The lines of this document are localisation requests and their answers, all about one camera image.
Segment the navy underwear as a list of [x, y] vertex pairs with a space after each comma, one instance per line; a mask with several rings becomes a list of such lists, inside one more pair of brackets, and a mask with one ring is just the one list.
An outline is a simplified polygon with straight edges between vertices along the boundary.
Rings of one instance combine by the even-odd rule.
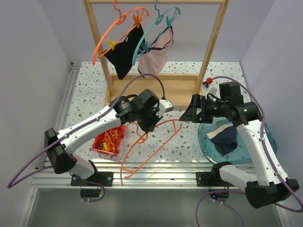
[[237, 134], [237, 129], [234, 126], [226, 124], [206, 135], [221, 155], [227, 155], [238, 146]]

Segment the pink underwear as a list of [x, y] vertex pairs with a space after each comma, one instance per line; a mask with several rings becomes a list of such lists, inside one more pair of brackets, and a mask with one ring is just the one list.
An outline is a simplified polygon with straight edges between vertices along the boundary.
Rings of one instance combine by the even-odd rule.
[[154, 43], [148, 53], [138, 59], [138, 72], [156, 75], [161, 72], [167, 61], [169, 48], [174, 44], [173, 28], [167, 29]]

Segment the teal hanger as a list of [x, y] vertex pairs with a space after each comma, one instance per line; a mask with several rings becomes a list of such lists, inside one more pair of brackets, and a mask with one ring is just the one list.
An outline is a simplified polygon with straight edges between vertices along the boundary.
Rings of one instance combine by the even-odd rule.
[[[174, 17], [174, 20], [177, 18], [178, 15], [181, 15], [181, 11], [179, 9], [179, 7], [177, 6], [173, 6], [173, 7], [170, 7], [168, 9], [166, 9], [165, 11], [163, 11], [162, 13], [160, 12], [160, 10], [157, 8], [157, 3], [158, 1], [155, 0], [154, 1], [154, 9], [158, 12], [158, 16], [156, 17], [156, 19], [151, 23], [151, 25], [148, 27], [148, 29], [145, 31], [145, 33], [142, 35], [141, 39], [139, 40], [135, 50], [134, 50], [134, 53], [133, 53], [133, 57], [132, 57], [132, 65], [135, 65], [135, 62], [136, 60], [142, 56], [143, 54], [140, 54], [139, 53], [139, 47], [140, 47], [140, 44], [142, 42], [147, 42], [145, 40], [146, 36], [149, 34], [149, 32], [151, 31], [151, 29], [155, 26], [155, 25], [159, 25], [163, 20], [164, 18], [166, 18], [166, 16], [169, 16], [169, 17]], [[147, 42], [148, 43], [148, 47], [149, 47], [149, 51], [150, 51], [150, 48], [151, 46], [156, 43], [156, 41], [158, 40], [158, 38], [169, 28], [167, 28], [167, 25], [155, 36], [155, 38], [150, 41], [150, 42]]]

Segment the teal clip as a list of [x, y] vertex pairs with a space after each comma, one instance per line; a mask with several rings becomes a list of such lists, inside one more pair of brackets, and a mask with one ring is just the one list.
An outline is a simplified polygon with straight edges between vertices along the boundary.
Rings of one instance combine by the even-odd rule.
[[167, 28], [171, 27], [172, 22], [174, 21], [174, 17], [166, 16]]
[[139, 53], [144, 54], [144, 53], [147, 53], [148, 51], [149, 51], [148, 43], [142, 42], [139, 47]]

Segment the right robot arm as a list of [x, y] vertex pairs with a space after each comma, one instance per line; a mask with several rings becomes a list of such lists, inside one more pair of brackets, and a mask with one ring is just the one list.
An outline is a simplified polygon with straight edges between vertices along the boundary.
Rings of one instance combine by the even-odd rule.
[[240, 83], [219, 85], [220, 99], [213, 101], [195, 94], [180, 121], [212, 123], [215, 117], [225, 117], [242, 136], [256, 175], [239, 170], [230, 162], [213, 165], [211, 180], [215, 185], [229, 182], [242, 190], [250, 205], [261, 208], [287, 199], [299, 189], [299, 183], [290, 179], [281, 167], [264, 129], [265, 117], [254, 102], [245, 103]]

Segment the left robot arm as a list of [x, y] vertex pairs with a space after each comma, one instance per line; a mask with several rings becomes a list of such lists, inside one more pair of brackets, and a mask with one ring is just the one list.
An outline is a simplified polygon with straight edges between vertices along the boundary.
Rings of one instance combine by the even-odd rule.
[[95, 115], [72, 126], [45, 132], [46, 154], [56, 174], [70, 172], [81, 177], [92, 186], [98, 181], [98, 173], [91, 161], [77, 157], [74, 151], [92, 138], [107, 130], [137, 122], [144, 132], [152, 132], [173, 105], [166, 99], [159, 99], [149, 89], [139, 95], [121, 96], [105, 106]]

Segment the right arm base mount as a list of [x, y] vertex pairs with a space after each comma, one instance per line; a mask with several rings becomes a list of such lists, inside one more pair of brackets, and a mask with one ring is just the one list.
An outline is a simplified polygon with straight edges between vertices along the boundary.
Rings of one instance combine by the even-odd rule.
[[230, 162], [221, 162], [213, 164], [209, 172], [196, 172], [196, 183], [198, 187], [225, 186], [227, 182], [223, 181], [219, 174], [219, 169], [223, 166], [232, 165]]

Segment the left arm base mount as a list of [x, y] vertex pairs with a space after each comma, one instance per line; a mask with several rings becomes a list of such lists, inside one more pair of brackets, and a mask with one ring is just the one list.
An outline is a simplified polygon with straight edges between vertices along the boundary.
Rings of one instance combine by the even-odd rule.
[[111, 187], [113, 184], [114, 173], [113, 172], [98, 172], [94, 173], [86, 180], [80, 179], [77, 175], [72, 175], [71, 186], [104, 186]]

